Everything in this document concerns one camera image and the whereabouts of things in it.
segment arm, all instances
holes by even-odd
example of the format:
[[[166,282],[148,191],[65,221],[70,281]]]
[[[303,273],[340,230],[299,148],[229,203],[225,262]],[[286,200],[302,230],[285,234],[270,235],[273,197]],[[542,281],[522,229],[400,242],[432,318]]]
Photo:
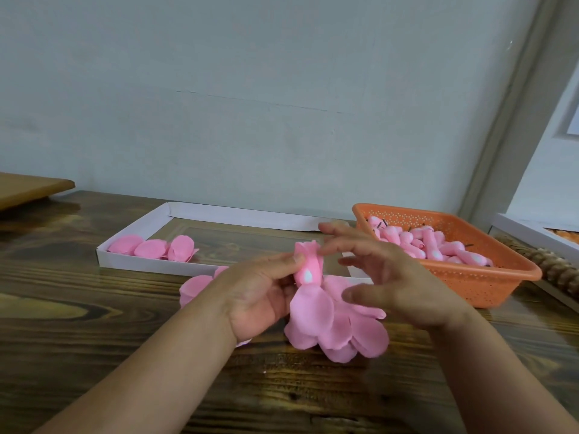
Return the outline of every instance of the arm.
[[[575,419],[474,309],[453,330],[430,331],[469,433],[577,433]]]
[[[181,432],[236,343],[289,313],[286,277],[303,256],[278,255],[222,272],[109,376],[36,434]]]
[[[335,238],[320,254],[364,270],[373,285],[343,292],[344,301],[394,311],[430,333],[447,382],[470,434],[579,433],[575,419],[521,364],[496,330],[400,247],[349,226],[320,224]]]

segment basket rim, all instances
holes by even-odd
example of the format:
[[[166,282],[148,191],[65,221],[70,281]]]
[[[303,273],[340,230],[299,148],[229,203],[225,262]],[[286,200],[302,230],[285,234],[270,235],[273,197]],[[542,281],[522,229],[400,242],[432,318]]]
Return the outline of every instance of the basket rim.
[[[435,212],[431,210],[420,210],[420,209],[411,209],[406,207],[397,207],[394,205],[381,205],[381,204],[372,204],[372,203],[357,203],[352,206],[352,212],[356,216],[357,227],[365,232],[366,234],[370,235],[374,240],[378,241],[378,238],[375,237],[370,225],[366,221],[366,218],[363,214],[363,210],[369,207],[373,208],[382,208],[382,209],[389,209],[389,210],[404,210],[414,212],[416,214],[421,215],[435,215],[435,216],[443,216],[447,219],[452,219],[456,223],[462,224],[464,227],[480,231],[482,234],[485,234],[483,231],[479,230],[472,224],[468,223],[464,219],[459,218],[456,215],[451,215],[450,213],[444,212]],[[502,244],[492,236],[486,235],[486,240],[489,240],[494,247],[498,247],[501,249],[502,252],[506,252],[510,254],[510,256],[516,260],[521,266],[526,266],[528,269],[508,269],[508,268],[496,268],[496,267],[480,267],[474,265],[466,265],[466,264],[459,264],[459,263],[448,263],[448,262],[438,262],[435,260],[426,260],[426,259],[418,259],[422,266],[427,269],[431,269],[433,271],[445,271],[445,272],[462,272],[463,274],[468,275],[480,275],[480,276],[487,276],[487,277],[500,277],[503,279],[509,280],[527,280],[527,281],[534,281],[540,280],[543,276],[542,270],[535,265],[530,260],[526,259],[525,257],[518,254],[516,251],[510,249],[506,245]]]

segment white box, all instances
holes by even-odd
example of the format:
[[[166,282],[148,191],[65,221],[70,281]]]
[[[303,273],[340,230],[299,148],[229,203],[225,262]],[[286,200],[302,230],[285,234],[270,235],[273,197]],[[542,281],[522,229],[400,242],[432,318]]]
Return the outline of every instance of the white box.
[[[579,226],[557,222],[520,219],[516,216],[496,214],[493,226],[510,234],[531,247],[544,247],[564,257],[572,265],[579,267],[579,244],[569,241],[547,230],[579,231]]]
[[[165,203],[99,245],[97,247],[99,266],[190,277],[213,275],[217,268],[216,265],[144,259],[143,257],[125,256],[106,251],[112,242],[127,234],[138,234],[142,238],[148,239],[173,218],[291,231],[319,231],[318,223],[331,220],[314,216],[290,215],[287,213],[263,212],[213,205]],[[351,275],[358,275],[352,274],[352,271],[357,269],[349,267],[349,270]],[[371,281],[366,278],[360,278],[359,283],[371,283]]]

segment orange basket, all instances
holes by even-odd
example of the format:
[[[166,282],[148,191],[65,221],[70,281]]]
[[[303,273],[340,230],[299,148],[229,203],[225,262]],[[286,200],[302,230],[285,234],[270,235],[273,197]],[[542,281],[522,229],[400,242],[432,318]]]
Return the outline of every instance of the orange basket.
[[[420,263],[475,308],[499,306],[521,281],[539,280],[542,277],[541,269],[533,262],[457,216],[377,204],[354,204],[352,211],[356,216],[357,228],[376,240],[367,222],[372,215],[386,220],[389,225],[401,226],[404,230],[430,225],[436,230],[442,230],[449,242],[473,244],[468,250],[488,257],[495,267],[426,259],[420,259]]]

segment basket filled with pink buds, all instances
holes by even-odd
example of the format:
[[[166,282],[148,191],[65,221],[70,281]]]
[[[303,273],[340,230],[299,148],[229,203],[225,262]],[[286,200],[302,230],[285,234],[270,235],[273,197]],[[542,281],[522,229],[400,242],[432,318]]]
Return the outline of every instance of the basket filled with pink buds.
[[[530,260],[447,213],[377,204],[352,207],[357,228],[420,260],[477,308],[499,306],[523,280],[539,280]]]

